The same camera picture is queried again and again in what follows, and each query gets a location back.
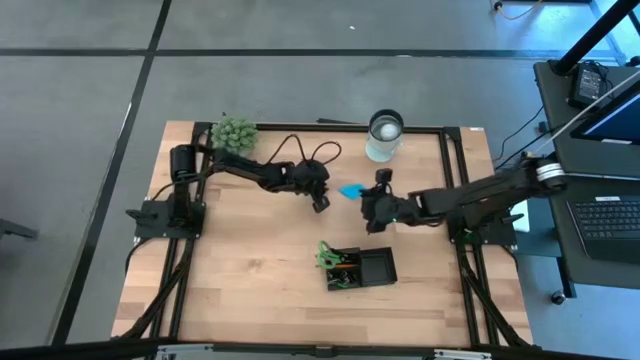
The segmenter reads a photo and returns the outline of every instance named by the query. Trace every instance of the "blue cloth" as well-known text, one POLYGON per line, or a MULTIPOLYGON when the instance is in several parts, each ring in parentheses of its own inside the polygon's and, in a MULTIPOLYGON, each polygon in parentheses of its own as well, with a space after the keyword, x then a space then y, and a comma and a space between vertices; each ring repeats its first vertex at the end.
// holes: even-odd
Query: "blue cloth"
POLYGON ((355 200, 360 197, 360 190, 366 189, 362 184, 345 185, 338 189, 348 199, 355 200))

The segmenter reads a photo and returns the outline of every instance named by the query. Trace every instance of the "wooden table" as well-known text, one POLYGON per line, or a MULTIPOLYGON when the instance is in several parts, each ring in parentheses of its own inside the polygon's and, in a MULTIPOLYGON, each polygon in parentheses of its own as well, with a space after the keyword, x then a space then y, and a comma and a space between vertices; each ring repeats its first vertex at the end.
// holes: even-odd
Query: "wooden table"
MULTIPOLYGON (((170 182, 169 150, 189 143, 192 122, 168 122, 160 144, 149 195, 170 182)), ((492 174, 484 131, 462 128, 470 180, 492 174)), ((253 152, 265 162, 290 132, 261 131, 253 152)), ((342 155, 327 165, 331 206, 316 214, 311 199, 272 194, 229 174, 207 182, 208 209, 196 242, 179 339, 248 343, 469 346, 460 274, 445 226, 393 224, 367 235, 360 202, 337 189, 345 184, 374 184, 381 167, 394 170, 394 193, 444 187, 438 137, 405 134, 403 145, 386 164, 364 154, 365 134, 298 132, 308 155, 323 141, 338 141, 342 155), (328 292, 323 271, 315 267, 318 240, 335 248, 391 246, 398 282, 389 286, 328 292)), ((454 178, 459 184, 455 150, 450 144, 454 178)), ((327 146, 317 158, 335 152, 327 146)), ((276 160, 300 159, 294 141, 276 160)), ((113 335, 129 329, 157 292, 167 250, 154 239, 131 260, 113 335)), ((492 298, 521 337, 531 341, 518 274, 512 258, 499 247, 485 246, 492 298)), ((487 342, 482 306, 475 301, 481 339, 487 342)), ((168 331, 172 300, 161 334, 168 331)))

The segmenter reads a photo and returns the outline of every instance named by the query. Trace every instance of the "black box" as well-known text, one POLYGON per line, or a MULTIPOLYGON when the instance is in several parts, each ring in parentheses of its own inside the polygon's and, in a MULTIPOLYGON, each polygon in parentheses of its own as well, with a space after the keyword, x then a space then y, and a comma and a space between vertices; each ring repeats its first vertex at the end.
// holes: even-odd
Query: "black box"
POLYGON ((329 291, 355 289, 360 287, 389 285, 398 281, 393 252, 390 247, 360 250, 360 248, 337 249, 337 251, 358 256, 358 263, 348 269, 326 270, 327 289, 329 291), (355 281, 347 286, 330 283, 331 279, 347 272, 355 281))

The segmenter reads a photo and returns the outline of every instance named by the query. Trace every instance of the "concrete floor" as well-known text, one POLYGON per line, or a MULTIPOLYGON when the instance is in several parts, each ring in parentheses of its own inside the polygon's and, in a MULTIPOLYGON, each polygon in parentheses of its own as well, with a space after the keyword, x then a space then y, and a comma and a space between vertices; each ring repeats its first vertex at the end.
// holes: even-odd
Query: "concrete floor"
MULTIPOLYGON (((146 48, 161 3, 0 0, 0 48, 146 48)), ((611 3, 598 0, 602 11, 611 3)), ((515 14, 529 4, 507 6, 515 14)), ((566 50, 593 22, 587 5, 545 4, 506 21, 473 0, 181 0, 160 48, 566 50)), ((628 20, 613 35, 627 57, 638 55, 640 38, 628 20)), ((541 106, 533 62, 156 58, 70 341, 109 336, 134 228, 124 210, 146 193, 166 120, 216 120, 226 111, 264 122, 365 122, 390 107, 410 124, 485 127, 496 156, 502 139, 541 106)), ((0 243, 1 348, 49 341, 141 64, 141 57, 0 57, 0 168, 10 169, 0 177, 0 217, 41 232, 36 242, 0 243)), ((532 124, 505 152, 533 136, 532 124)), ((522 257, 520 276, 538 345, 638 357, 640 291, 578 286, 579 297, 557 307, 548 302, 560 287, 553 259, 522 257)))

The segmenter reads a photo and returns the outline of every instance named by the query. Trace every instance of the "laptop screen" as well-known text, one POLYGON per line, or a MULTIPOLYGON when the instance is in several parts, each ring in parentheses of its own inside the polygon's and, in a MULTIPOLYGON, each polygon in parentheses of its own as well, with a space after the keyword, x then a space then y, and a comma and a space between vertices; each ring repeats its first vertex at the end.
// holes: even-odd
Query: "laptop screen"
POLYGON ((611 140, 640 141, 640 94, 603 117, 584 135, 611 140))

